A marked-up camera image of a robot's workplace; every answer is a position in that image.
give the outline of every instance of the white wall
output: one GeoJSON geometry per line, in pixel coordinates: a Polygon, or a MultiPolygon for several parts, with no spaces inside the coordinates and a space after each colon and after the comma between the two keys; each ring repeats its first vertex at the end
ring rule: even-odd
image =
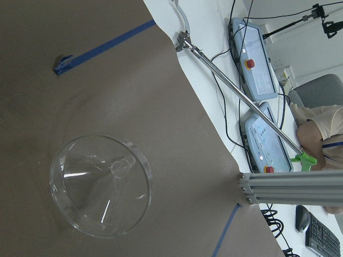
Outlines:
{"type": "MultiPolygon", "coordinates": [[[[247,9],[250,0],[243,0],[247,9]]],[[[297,13],[311,8],[314,4],[328,4],[336,1],[318,0],[260,0],[255,1],[251,10],[251,17],[270,17],[283,14],[297,13]]],[[[329,17],[325,21],[339,22],[343,20],[343,4],[324,7],[329,17]]],[[[266,24],[269,31],[273,31],[288,23],[297,21],[305,13],[278,19],[253,20],[257,24],[266,24]]],[[[274,69],[290,66],[296,85],[301,85],[314,78],[328,73],[335,73],[343,80],[343,30],[328,39],[323,32],[320,18],[310,18],[306,22],[279,32],[272,36],[273,43],[267,45],[269,56],[274,69]]]]}

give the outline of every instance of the touchscreen display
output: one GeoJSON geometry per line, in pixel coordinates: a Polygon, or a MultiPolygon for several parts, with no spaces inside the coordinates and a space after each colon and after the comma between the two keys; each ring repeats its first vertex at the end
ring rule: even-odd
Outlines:
{"type": "MultiPolygon", "coordinates": [[[[245,25],[240,24],[242,39],[244,37],[245,25]]],[[[259,95],[274,93],[274,86],[262,47],[258,29],[248,26],[243,43],[243,53],[248,54],[248,59],[252,59],[255,67],[251,69],[256,90],[259,95]]]]}
{"type": "MultiPolygon", "coordinates": [[[[271,119],[268,109],[263,113],[271,119]]],[[[286,158],[281,140],[275,131],[260,117],[252,124],[251,128],[255,134],[256,143],[259,145],[257,158],[260,161],[266,162],[267,166],[272,166],[274,172],[290,171],[289,160],[286,158]]]]}

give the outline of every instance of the red emergency stop button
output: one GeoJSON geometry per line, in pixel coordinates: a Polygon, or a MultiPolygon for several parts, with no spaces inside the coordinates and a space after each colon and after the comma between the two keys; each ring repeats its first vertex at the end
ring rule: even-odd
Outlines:
{"type": "Polygon", "coordinates": [[[264,167],[264,173],[274,173],[274,168],[273,167],[264,167]]]}
{"type": "Polygon", "coordinates": [[[249,60],[245,60],[245,67],[247,67],[247,69],[251,69],[255,67],[255,62],[253,61],[253,59],[249,59],[249,60]]]}

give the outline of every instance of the black cable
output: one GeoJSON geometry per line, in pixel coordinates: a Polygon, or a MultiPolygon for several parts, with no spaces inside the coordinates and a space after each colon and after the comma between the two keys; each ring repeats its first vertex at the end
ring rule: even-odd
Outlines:
{"type": "MultiPolygon", "coordinates": [[[[335,2],[335,3],[331,3],[331,4],[322,4],[320,6],[328,6],[328,5],[333,5],[333,4],[342,4],[343,1],[339,1],[339,2],[335,2]]],[[[315,7],[312,7],[312,8],[309,8],[307,10],[303,10],[301,12],[297,12],[297,13],[293,13],[293,14],[287,14],[287,15],[280,15],[280,16],[274,16],[274,17],[261,17],[261,18],[256,18],[256,17],[250,17],[250,19],[276,19],[276,18],[282,18],[282,17],[289,17],[289,16],[294,16],[294,15],[298,15],[300,13],[303,13],[303,12],[307,12],[307,11],[311,11],[315,9],[315,7]]]]}
{"type": "MultiPolygon", "coordinates": [[[[220,56],[220,55],[226,54],[226,53],[229,52],[229,51],[230,51],[230,49],[228,49],[228,50],[225,51],[225,52],[221,52],[221,53],[219,53],[219,54],[216,54],[215,56],[212,57],[211,61],[213,61],[214,59],[216,59],[216,58],[217,58],[218,56],[220,56]]],[[[230,138],[229,134],[228,134],[228,131],[227,131],[227,127],[228,127],[228,126],[227,126],[227,117],[226,117],[226,101],[225,101],[224,93],[223,93],[223,91],[221,90],[221,88],[220,88],[220,86],[219,86],[219,83],[218,83],[218,81],[217,81],[217,79],[216,79],[214,73],[213,73],[213,72],[211,72],[211,73],[212,73],[212,76],[213,76],[213,78],[214,78],[214,81],[215,81],[217,87],[219,88],[220,94],[221,94],[221,96],[222,96],[222,98],[223,98],[223,103],[224,103],[224,120],[225,120],[225,133],[226,133],[226,137],[227,137],[232,143],[234,143],[235,145],[237,145],[237,146],[242,147],[243,149],[245,149],[245,147],[244,147],[243,145],[240,145],[239,143],[237,143],[237,142],[235,142],[234,140],[232,140],[232,139],[230,138]]]]}
{"type": "Polygon", "coordinates": [[[284,97],[284,104],[282,106],[282,119],[281,119],[281,124],[280,124],[280,129],[282,130],[282,127],[284,126],[284,120],[285,120],[285,111],[286,111],[286,92],[284,87],[279,83],[279,86],[282,91],[282,96],[284,97]]]}
{"type": "Polygon", "coordinates": [[[285,95],[285,97],[288,99],[287,102],[290,103],[290,98],[289,98],[289,96],[288,96],[288,95],[285,95]]]}
{"type": "Polygon", "coordinates": [[[335,2],[335,3],[331,3],[331,4],[322,4],[321,6],[328,6],[328,5],[333,5],[333,4],[343,4],[343,1],[335,2]]]}
{"type": "Polygon", "coordinates": [[[280,225],[276,225],[277,228],[272,230],[272,232],[276,232],[277,229],[279,229],[279,233],[275,236],[275,238],[282,236],[282,238],[284,239],[288,249],[283,250],[285,257],[300,257],[299,255],[293,253],[293,249],[289,246],[287,239],[285,238],[284,234],[282,233],[284,230],[284,224],[282,223],[282,221],[280,221],[279,219],[274,218],[274,215],[276,215],[278,213],[277,210],[273,210],[273,204],[271,204],[269,206],[269,204],[267,203],[267,207],[268,209],[265,210],[261,210],[264,218],[266,219],[267,224],[271,224],[271,225],[275,225],[278,222],[280,222],[280,225]]]}
{"type": "Polygon", "coordinates": [[[229,26],[231,26],[232,13],[234,12],[235,3],[236,3],[236,0],[234,0],[234,2],[232,3],[232,6],[231,6],[229,26]]]}
{"type": "Polygon", "coordinates": [[[315,8],[312,7],[312,8],[303,10],[301,12],[293,13],[293,14],[286,14],[286,15],[279,15],[279,16],[272,16],[272,17],[261,17],[261,18],[250,17],[250,19],[262,20],[262,19],[276,19],[276,18],[282,18],[282,17],[289,17],[289,16],[298,15],[298,14],[303,13],[303,12],[311,11],[313,9],[315,9],[315,8]]]}

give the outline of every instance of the blue lanyard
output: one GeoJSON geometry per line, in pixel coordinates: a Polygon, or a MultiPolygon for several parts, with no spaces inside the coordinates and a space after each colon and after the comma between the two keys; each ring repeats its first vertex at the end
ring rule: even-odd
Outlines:
{"type": "MultiPolygon", "coordinates": [[[[334,146],[343,146],[343,142],[327,143],[326,145],[323,145],[323,148],[329,148],[329,147],[334,147],[334,146]]],[[[335,162],[339,162],[339,161],[334,160],[333,158],[328,157],[327,155],[324,155],[324,156],[335,162]]]]}
{"type": "Polygon", "coordinates": [[[328,143],[326,145],[323,145],[323,148],[329,148],[334,146],[343,146],[343,142],[337,142],[337,143],[328,143]]]}

